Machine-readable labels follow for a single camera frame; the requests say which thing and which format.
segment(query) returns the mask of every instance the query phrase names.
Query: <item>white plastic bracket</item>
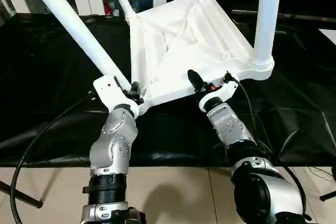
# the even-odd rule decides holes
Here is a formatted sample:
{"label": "white plastic bracket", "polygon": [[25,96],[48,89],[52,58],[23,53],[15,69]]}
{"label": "white plastic bracket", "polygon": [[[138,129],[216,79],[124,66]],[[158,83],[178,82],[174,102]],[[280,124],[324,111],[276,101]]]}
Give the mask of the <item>white plastic bracket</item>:
{"label": "white plastic bracket", "polygon": [[93,86],[101,102],[109,109],[109,113],[111,113],[117,105],[127,104],[134,114],[134,119],[139,116],[139,106],[136,102],[128,99],[124,95],[121,88],[115,82],[115,76],[113,74],[106,74],[95,80]]}
{"label": "white plastic bracket", "polygon": [[[231,75],[236,80],[239,81],[236,73],[231,72]],[[198,104],[200,110],[203,112],[206,112],[206,110],[204,109],[205,103],[214,97],[219,97],[223,102],[226,102],[228,99],[230,99],[233,96],[233,94],[235,93],[237,89],[237,86],[238,86],[237,83],[235,83],[234,81],[230,81],[229,83],[224,83],[223,86],[217,91],[211,92],[205,95]]]}

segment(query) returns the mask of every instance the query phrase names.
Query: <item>silver robot arm segment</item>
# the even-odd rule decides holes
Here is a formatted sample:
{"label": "silver robot arm segment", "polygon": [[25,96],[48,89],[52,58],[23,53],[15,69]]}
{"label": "silver robot arm segment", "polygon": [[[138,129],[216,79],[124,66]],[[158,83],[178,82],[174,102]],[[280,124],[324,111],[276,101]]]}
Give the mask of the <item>silver robot arm segment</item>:
{"label": "silver robot arm segment", "polygon": [[267,224],[306,223],[299,192],[264,157],[231,107],[215,101],[207,117],[226,147],[232,165],[236,209],[242,220]]}
{"label": "silver robot arm segment", "polygon": [[144,213],[130,208],[125,199],[131,148],[138,134],[135,119],[138,104],[143,101],[139,85],[135,82],[130,91],[123,91],[112,75],[93,84],[110,113],[90,150],[91,179],[83,188],[89,201],[83,207],[81,224],[124,224],[129,220],[146,223]]}
{"label": "silver robot arm segment", "polygon": [[113,110],[91,147],[91,175],[127,174],[137,134],[133,115],[124,108]]}

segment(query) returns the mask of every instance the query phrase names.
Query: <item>floor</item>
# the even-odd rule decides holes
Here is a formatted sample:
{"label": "floor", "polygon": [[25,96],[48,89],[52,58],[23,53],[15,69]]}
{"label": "floor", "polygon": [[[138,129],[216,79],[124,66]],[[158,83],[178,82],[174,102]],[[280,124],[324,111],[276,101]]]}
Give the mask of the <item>floor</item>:
{"label": "floor", "polygon": [[[319,196],[336,190],[336,182],[315,168],[291,169],[306,191],[310,223],[335,223],[336,198],[321,202]],[[0,180],[9,184],[13,171],[0,168]],[[283,168],[279,171],[293,183]],[[87,195],[81,192],[88,181],[87,168],[23,169],[17,188],[44,202],[41,209],[35,209],[17,201],[23,224],[80,223],[81,209],[87,203]],[[129,205],[145,212],[148,224],[243,223],[235,211],[229,169],[131,167],[127,187]],[[14,223],[9,196],[3,193],[0,223]]]}

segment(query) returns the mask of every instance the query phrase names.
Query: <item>black cable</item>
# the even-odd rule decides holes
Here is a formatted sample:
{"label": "black cable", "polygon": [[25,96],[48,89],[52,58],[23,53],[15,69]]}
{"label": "black cable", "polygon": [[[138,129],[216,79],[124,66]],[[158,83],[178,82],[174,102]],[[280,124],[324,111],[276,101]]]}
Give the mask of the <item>black cable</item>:
{"label": "black cable", "polygon": [[243,92],[244,92],[244,94],[246,96],[246,100],[247,100],[247,103],[248,103],[248,108],[250,109],[250,114],[251,114],[251,119],[252,119],[253,137],[254,137],[254,139],[256,139],[256,122],[254,120],[254,114],[253,114],[250,98],[248,97],[248,94],[247,94],[246,89],[244,88],[244,86],[237,79],[235,79],[234,77],[232,77],[232,80],[241,87],[241,89],[243,90]]}
{"label": "black cable", "polygon": [[311,170],[310,167],[308,167],[308,170],[309,170],[312,174],[314,174],[315,176],[317,176],[317,177],[319,177],[319,178],[322,178],[322,179],[325,180],[325,181],[333,182],[332,180],[328,180],[328,179],[326,179],[326,178],[324,178],[324,177],[322,177],[322,176],[320,176],[320,175],[317,175],[316,173],[314,173],[314,172]]}
{"label": "black cable", "polygon": [[14,171],[13,174],[13,179],[12,179],[12,184],[10,185],[11,187],[11,191],[10,191],[10,203],[11,203],[11,210],[13,213],[13,217],[14,220],[16,222],[16,224],[22,224],[22,221],[20,219],[20,216],[18,214],[17,208],[16,208],[16,203],[15,203],[15,187],[16,187],[16,182],[17,182],[17,178],[19,176],[19,172],[21,170],[21,167],[23,165],[23,163],[25,162],[25,159],[29,153],[29,151],[31,150],[31,148],[33,147],[33,145],[37,142],[37,140],[41,137],[42,134],[44,134],[54,123],[56,123],[62,116],[64,116],[66,113],[68,113],[70,110],[72,110],[74,107],[78,106],[79,104],[81,104],[83,101],[87,100],[88,98],[93,98],[94,97],[94,93],[92,93],[91,91],[82,99],[80,99],[78,102],[76,102],[74,105],[70,106],[69,108],[67,108],[66,110],[64,110],[62,113],[60,113],[57,117],[55,117],[55,119],[53,119],[40,133],[37,134],[37,136],[31,141],[31,143],[28,145],[28,147],[26,148],[24,154],[22,155],[20,161],[18,162],[16,169]]}
{"label": "black cable", "polygon": [[319,170],[319,171],[321,171],[321,172],[324,172],[325,174],[328,174],[329,176],[331,176],[332,178],[334,178],[334,176],[331,174],[331,173],[328,173],[328,172],[326,172],[325,170],[323,170],[323,169],[320,169],[320,168],[318,168],[318,167],[316,167],[316,166],[312,166],[314,169],[316,169],[316,170]]}

